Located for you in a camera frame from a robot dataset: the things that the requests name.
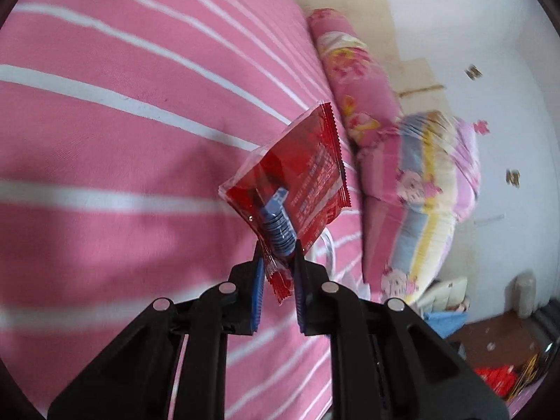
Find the red snack wrapper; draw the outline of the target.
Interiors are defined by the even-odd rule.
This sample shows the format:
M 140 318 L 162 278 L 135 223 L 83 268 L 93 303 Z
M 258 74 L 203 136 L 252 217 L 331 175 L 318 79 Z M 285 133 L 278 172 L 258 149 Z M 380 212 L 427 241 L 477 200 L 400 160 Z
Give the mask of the red snack wrapper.
M 253 151 L 218 192 L 257 236 L 266 279 L 285 301 L 294 290 L 288 261 L 296 245 L 308 252 L 351 206 L 331 104 L 316 105 Z

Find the blue cloth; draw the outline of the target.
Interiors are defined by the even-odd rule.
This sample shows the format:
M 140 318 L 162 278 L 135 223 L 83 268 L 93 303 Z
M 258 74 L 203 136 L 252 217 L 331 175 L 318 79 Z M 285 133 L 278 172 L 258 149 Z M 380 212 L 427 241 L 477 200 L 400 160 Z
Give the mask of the blue cloth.
M 441 311 L 423 314 L 424 321 L 442 338 L 452 336 L 467 321 L 467 313 L 460 311 Z

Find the white office chair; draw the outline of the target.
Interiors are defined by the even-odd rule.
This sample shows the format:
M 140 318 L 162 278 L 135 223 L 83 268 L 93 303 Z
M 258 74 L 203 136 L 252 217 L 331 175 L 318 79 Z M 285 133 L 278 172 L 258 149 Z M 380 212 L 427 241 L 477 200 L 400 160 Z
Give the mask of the white office chair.
M 440 312 L 466 312 L 470 301 L 467 297 L 468 279 L 436 281 L 424 292 L 416 306 L 420 314 Z

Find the red plastic bag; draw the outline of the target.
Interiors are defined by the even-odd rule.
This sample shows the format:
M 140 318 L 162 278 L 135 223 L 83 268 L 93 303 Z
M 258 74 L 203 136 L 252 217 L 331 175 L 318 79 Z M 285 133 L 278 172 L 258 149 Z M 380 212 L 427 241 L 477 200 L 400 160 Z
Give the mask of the red plastic bag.
M 480 367 L 475 369 L 475 373 L 502 399 L 509 396 L 518 380 L 516 367 L 513 365 Z

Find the pink yellow folded quilt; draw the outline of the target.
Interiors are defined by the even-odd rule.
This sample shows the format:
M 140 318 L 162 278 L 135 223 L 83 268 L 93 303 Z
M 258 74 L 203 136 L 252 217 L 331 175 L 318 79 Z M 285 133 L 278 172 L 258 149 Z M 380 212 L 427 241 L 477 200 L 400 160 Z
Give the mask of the pink yellow folded quilt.
M 373 301 L 417 301 L 439 274 L 456 225 L 480 196 L 473 124 L 441 112 L 375 129 L 358 153 L 364 281 Z

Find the pink floral pillow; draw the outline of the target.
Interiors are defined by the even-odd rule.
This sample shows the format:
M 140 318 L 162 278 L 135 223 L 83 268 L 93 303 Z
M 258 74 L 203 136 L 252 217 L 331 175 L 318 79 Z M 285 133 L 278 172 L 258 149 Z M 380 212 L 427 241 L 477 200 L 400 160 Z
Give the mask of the pink floral pillow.
M 308 26 L 344 128 L 358 147 L 368 147 L 401 117 L 389 78 L 341 12 L 315 9 Z

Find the pink striped bed mattress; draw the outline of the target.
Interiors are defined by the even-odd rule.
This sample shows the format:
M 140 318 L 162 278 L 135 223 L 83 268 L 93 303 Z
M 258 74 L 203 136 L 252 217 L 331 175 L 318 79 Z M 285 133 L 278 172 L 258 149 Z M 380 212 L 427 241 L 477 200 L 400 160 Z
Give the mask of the pink striped bed mattress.
M 18 0 L 1 28 L 5 419 L 55 397 L 153 300 L 252 257 L 219 197 L 250 153 L 332 97 L 294 0 Z

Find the beige headboard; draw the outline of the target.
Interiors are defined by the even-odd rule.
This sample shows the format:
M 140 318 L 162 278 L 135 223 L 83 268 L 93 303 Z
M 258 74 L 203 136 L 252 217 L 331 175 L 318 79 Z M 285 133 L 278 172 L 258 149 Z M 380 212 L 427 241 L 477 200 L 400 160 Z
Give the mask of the beige headboard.
M 451 116 L 445 86 L 424 57 L 404 60 L 397 46 L 397 32 L 388 0 L 295 0 L 309 14 L 314 9 L 337 9 L 350 21 L 357 37 L 380 62 L 390 80 L 401 111 L 414 114 L 438 110 Z

